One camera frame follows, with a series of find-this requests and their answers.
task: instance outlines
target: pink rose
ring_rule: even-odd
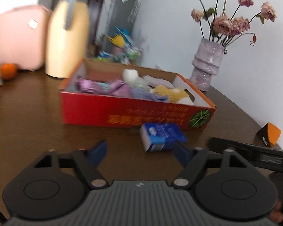
[[[240,33],[250,29],[248,19],[244,19],[243,17],[234,18],[233,25],[239,28]]]
[[[200,22],[200,20],[203,18],[204,16],[204,12],[193,9],[192,13],[191,13],[192,18],[196,21],[196,22]]]
[[[242,32],[240,31],[239,27],[237,25],[232,25],[231,26],[231,30],[230,30],[230,35],[234,36],[234,35],[240,35]]]
[[[253,0],[238,0],[240,6],[247,6],[247,7],[250,7],[250,6],[253,6],[254,5],[254,2]]]
[[[226,16],[220,16],[213,23],[213,30],[223,35],[229,35],[232,26],[231,20]]]
[[[261,7],[261,18],[265,18],[267,20],[271,20],[272,22],[276,19],[275,10],[269,4],[269,2],[263,3]]]

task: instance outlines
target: pink case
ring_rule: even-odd
[[[45,60],[47,26],[51,11],[31,5],[0,14],[0,64],[36,70]]]

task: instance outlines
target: orange ball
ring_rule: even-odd
[[[1,78],[4,81],[12,80],[17,75],[17,66],[13,63],[5,63],[0,65]]]

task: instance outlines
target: red box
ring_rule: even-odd
[[[186,89],[194,96],[195,106],[93,95],[78,91],[77,78],[87,78],[92,70],[121,74],[125,68],[136,69],[139,76],[162,78],[173,83],[175,87]],[[180,74],[121,63],[83,60],[71,73],[70,78],[62,81],[59,89],[66,124],[132,127],[140,126],[144,122],[154,122],[176,123],[182,130],[203,130],[216,110],[212,101]]]

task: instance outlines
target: blue packet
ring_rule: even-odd
[[[187,141],[177,124],[144,123],[140,136],[146,152],[171,150],[176,141]]]

